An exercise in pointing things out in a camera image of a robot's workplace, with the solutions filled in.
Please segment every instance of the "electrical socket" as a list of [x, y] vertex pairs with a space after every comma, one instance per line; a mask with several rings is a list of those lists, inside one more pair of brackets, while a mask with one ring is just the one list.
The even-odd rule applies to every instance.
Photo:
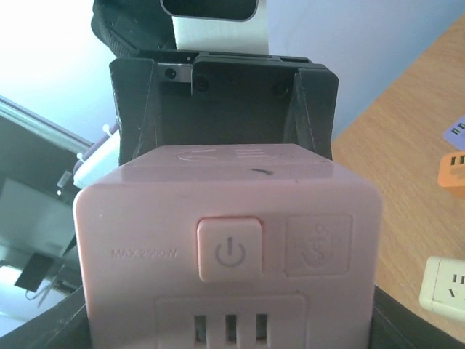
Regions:
[[305, 348], [306, 309], [297, 295], [159, 299], [158, 349]]
[[465, 151], [443, 156], [437, 183], [457, 197], [465, 197]]
[[444, 132], [444, 138], [460, 151], [465, 151], [465, 115]]
[[465, 321], [465, 260], [430, 257], [420, 291], [423, 308]]

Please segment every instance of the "wooden surface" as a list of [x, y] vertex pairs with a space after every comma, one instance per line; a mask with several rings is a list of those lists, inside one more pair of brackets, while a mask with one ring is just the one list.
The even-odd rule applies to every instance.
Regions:
[[429, 256], [465, 260], [465, 199], [437, 185], [440, 159], [456, 150], [442, 134], [464, 114], [465, 15], [333, 142], [333, 157], [384, 197], [378, 285], [465, 342], [465, 323], [419, 305]]

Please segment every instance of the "black marking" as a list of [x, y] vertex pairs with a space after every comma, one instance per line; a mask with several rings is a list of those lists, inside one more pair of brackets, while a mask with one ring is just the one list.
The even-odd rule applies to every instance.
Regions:
[[230, 256], [233, 254], [233, 238], [227, 238], [227, 255]]
[[268, 169], [251, 169], [251, 171], [265, 173], [267, 176], [273, 176], [274, 175], [274, 172], [270, 171]]

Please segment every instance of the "outlet slot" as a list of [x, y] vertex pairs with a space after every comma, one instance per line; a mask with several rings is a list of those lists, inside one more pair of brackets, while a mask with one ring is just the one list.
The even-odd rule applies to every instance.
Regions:
[[452, 282], [453, 282], [453, 283], [460, 282], [460, 284], [465, 285], [465, 275], [462, 275], [462, 276], [460, 277], [460, 281], [458, 281], [458, 275], [457, 275], [457, 274], [453, 274]]
[[194, 316], [195, 328], [195, 345], [198, 347], [206, 346], [206, 316]]
[[257, 344], [268, 344], [268, 315], [256, 315], [255, 338]]
[[236, 315], [226, 315], [226, 343], [235, 344], [238, 341], [238, 317]]

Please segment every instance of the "pink plastic surface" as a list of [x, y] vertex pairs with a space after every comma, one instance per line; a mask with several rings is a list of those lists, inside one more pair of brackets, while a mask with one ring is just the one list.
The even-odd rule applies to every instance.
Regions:
[[[202, 348], [193, 319], [205, 315], [208, 349], [366, 348], [381, 211], [372, 184], [297, 145], [157, 148], [75, 202], [94, 347]], [[262, 255], [258, 279], [200, 279], [198, 223], [225, 217], [261, 222], [262, 250], [247, 251]]]

